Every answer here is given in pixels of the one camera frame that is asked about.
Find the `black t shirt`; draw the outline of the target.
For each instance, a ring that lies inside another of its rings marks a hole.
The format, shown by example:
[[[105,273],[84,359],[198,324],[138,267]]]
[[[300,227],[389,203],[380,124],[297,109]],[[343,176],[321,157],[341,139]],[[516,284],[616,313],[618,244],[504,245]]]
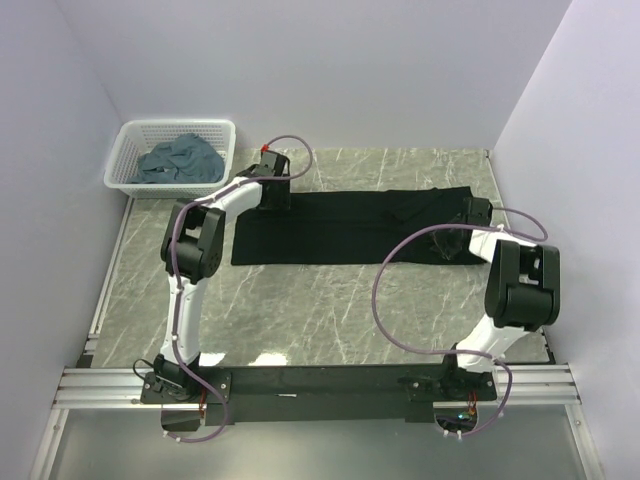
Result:
[[[470,187],[430,190],[295,193],[285,211],[249,210],[238,217],[231,263],[246,265],[372,265],[414,232],[455,232],[449,224],[456,203],[473,196]],[[401,248],[397,262],[479,265],[440,259],[431,233]]]

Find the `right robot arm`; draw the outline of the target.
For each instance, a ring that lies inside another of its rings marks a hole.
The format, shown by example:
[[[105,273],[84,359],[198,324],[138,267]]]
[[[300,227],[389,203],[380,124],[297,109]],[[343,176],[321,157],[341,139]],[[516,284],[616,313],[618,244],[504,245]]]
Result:
[[[512,211],[534,223],[539,236],[493,226],[494,209],[487,199],[468,197],[454,221],[474,229],[434,236],[444,253],[466,246],[470,254],[490,264],[485,313],[442,362],[439,387],[452,399],[489,387],[494,361],[517,340],[553,324],[559,315],[559,250],[546,243],[548,233],[542,224],[524,212]]]

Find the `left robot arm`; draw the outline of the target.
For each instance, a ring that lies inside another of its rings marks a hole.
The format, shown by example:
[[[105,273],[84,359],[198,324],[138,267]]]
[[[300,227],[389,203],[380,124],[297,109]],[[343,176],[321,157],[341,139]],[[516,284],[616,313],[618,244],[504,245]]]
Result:
[[[249,210],[289,206],[290,160],[269,149],[221,190],[174,205],[161,247],[170,292],[167,329],[153,370],[176,401],[193,399],[202,387],[196,373],[202,305],[222,260],[226,225]]]

